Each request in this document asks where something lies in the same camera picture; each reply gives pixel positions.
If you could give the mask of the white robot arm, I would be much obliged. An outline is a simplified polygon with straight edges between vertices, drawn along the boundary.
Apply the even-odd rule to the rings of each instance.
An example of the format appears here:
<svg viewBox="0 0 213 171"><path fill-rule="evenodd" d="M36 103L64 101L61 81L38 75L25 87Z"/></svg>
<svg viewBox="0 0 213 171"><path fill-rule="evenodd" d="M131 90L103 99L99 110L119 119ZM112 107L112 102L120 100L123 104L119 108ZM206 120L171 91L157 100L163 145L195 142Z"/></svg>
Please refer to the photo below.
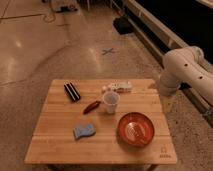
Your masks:
<svg viewBox="0 0 213 171"><path fill-rule="evenodd" d="M170 50L163 57L163 66L158 81L161 95L175 94L182 83L187 83L213 106L213 66L204 58L201 48Z"/></svg>

